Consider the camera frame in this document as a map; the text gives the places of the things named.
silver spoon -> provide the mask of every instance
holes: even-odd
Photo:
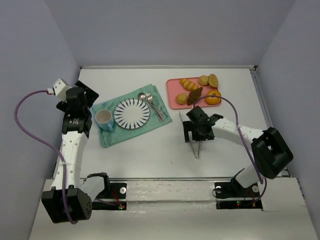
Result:
[[[150,104],[150,106],[153,107],[154,112],[155,112],[155,114],[156,114],[156,116],[157,116],[157,118],[159,119],[160,122],[162,122],[163,120],[165,120],[165,119],[160,115],[160,113],[158,112],[156,106],[154,106],[152,103],[150,103],[150,102],[148,101],[147,96],[146,96],[143,92],[140,92],[140,93],[137,95],[137,98],[140,99],[140,100],[142,100],[142,101],[148,102],[148,103]]]

teal mug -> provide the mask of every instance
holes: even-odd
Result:
[[[95,121],[100,128],[112,132],[114,130],[114,117],[107,109],[101,109],[95,114]]]

white table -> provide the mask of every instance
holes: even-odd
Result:
[[[109,148],[100,145],[94,124],[83,154],[81,176],[107,172],[111,178],[131,179],[127,181],[127,210],[93,211],[90,220],[76,225],[53,224],[40,203],[30,240],[316,240],[295,178],[268,181],[263,211],[216,209],[216,199],[211,195],[214,182],[198,179],[214,177],[217,181],[232,177],[250,160],[243,147],[223,139],[204,142],[200,159],[194,159],[190,146],[184,143],[178,111],[168,107],[165,86],[168,79],[211,73],[220,80],[222,96],[237,108],[240,123],[265,129],[267,125],[248,69],[82,69],[79,80],[100,94],[96,103],[150,83],[156,85],[173,122]],[[234,119],[225,102],[205,111],[208,115],[217,113]],[[44,190],[49,190],[51,184],[52,180],[47,180]]]
[[[47,180],[44,190],[51,183]],[[76,225],[53,224],[40,203],[30,240],[317,240],[295,178],[268,181],[263,211],[217,210],[212,182],[172,181],[168,189],[161,184],[128,181],[127,199],[162,202],[129,201],[126,211],[93,211],[89,220]]]
[[[232,177],[247,167],[250,160],[240,145],[216,138],[201,144],[200,158],[195,159],[189,144],[184,142],[179,111],[168,105],[168,79],[216,74],[219,91],[236,107],[241,125],[266,129],[262,109],[249,69],[184,68],[184,69],[82,69],[79,80],[99,93],[101,103],[132,92],[147,84],[158,88],[173,122],[125,142],[103,148],[93,120],[89,141],[83,153],[81,177],[106,172],[111,178],[208,178]],[[189,110],[182,110],[185,115]],[[235,114],[227,102],[206,107],[234,121]]]

toy food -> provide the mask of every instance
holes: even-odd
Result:
[[[208,77],[206,75],[202,75],[201,77],[199,77],[198,82],[200,85],[202,86],[206,86],[208,85]]]
[[[180,93],[180,94],[178,94],[178,96],[176,96],[175,100],[178,104],[183,105],[187,102],[188,96],[185,93]]]
[[[217,89],[213,89],[206,94],[206,96],[209,95],[221,96],[221,93]],[[209,105],[217,105],[221,103],[221,98],[218,97],[206,97],[204,100]]]
[[[186,78],[181,79],[180,83],[184,87],[184,89],[188,91],[193,91],[199,88],[197,84],[193,83],[192,81],[189,81]]]
[[[188,105],[194,104],[200,97],[203,87],[197,88],[189,93],[188,101],[186,102]]]
[[[210,74],[208,77],[208,83],[211,87],[217,88],[219,85],[217,76],[214,74]]]

striped plate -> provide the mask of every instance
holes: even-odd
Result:
[[[150,108],[145,101],[128,98],[120,102],[113,112],[116,124],[124,129],[142,127],[150,117]]]

